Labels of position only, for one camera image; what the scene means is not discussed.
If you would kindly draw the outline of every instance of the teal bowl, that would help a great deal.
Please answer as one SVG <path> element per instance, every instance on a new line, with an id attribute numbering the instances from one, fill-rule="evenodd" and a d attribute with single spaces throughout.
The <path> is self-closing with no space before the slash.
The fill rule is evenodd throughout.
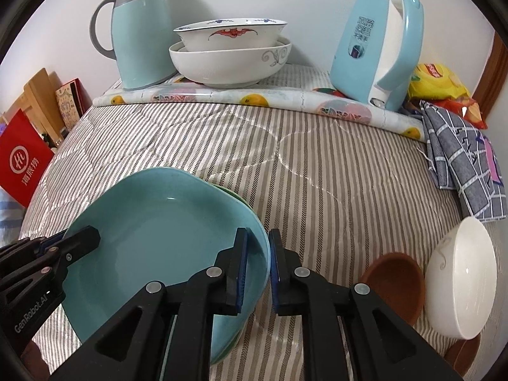
<path id="1" fill-rule="evenodd" d="M 185 171 L 153 168 L 108 189 L 74 220 L 65 237 L 87 225 L 99 231 L 101 243 L 69 267 L 63 282 L 63 308 L 81 342 L 147 282 L 187 281 L 233 246 L 238 227 L 248 228 L 253 239 L 242 312 L 213 319 L 211 362 L 224 356 L 270 274 L 268 237 L 248 206 Z"/>

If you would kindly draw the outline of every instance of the kettle handle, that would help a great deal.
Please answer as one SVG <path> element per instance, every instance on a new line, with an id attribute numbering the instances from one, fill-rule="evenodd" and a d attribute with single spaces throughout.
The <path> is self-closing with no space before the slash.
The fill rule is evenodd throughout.
<path id="1" fill-rule="evenodd" d="M 90 40 L 92 41 L 93 46 L 96 50 L 101 53 L 103 56 L 106 56 L 110 59 L 116 60 L 115 50 L 106 50 L 101 44 L 98 42 L 97 33 L 96 33 L 96 21 L 99 10 L 104 7 L 108 3 L 114 3 L 116 0 L 103 0 L 101 4 L 99 4 L 96 10 L 92 14 L 92 18 L 90 19 Z"/>
<path id="2" fill-rule="evenodd" d="M 392 91 L 410 76 L 413 67 L 420 59 L 423 40 L 423 6 L 420 0 L 403 0 L 404 32 L 397 60 L 392 68 L 375 85 L 383 90 Z"/>

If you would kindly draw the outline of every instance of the red bat design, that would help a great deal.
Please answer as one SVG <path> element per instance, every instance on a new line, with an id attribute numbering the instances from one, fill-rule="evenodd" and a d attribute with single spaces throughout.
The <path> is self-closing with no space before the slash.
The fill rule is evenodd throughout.
<path id="1" fill-rule="evenodd" d="M 242 28 L 241 30 L 238 30 L 237 28 L 227 28 L 223 30 L 217 30 L 215 33 L 210 34 L 210 37 L 212 37 L 214 34 L 220 34 L 223 36 L 236 38 L 238 36 L 241 36 L 242 34 L 247 33 L 248 31 L 253 31 L 254 33 L 257 34 L 257 31 L 252 30 L 251 28 Z"/>

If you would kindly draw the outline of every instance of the brown bowl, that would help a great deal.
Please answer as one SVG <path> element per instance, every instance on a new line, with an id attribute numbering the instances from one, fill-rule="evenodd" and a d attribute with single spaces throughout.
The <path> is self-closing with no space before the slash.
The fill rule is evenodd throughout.
<path id="1" fill-rule="evenodd" d="M 478 352 L 480 335 L 478 334 L 473 339 L 461 339 L 453 344 L 446 354 L 444 359 L 457 371 L 461 377 L 466 375 L 467 370 L 471 367 L 474 358 Z"/>
<path id="2" fill-rule="evenodd" d="M 372 263 L 360 278 L 408 324 L 414 325 L 425 303 L 425 278 L 416 261 L 392 252 Z"/>

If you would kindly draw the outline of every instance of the white circle logo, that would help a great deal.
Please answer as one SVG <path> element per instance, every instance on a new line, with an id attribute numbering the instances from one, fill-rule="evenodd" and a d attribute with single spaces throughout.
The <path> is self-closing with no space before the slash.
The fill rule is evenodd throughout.
<path id="1" fill-rule="evenodd" d="M 15 174 L 23 173 L 29 165 L 29 153 L 23 146 L 16 146 L 12 149 L 11 157 L 9 158 L 11 170 Z"/>

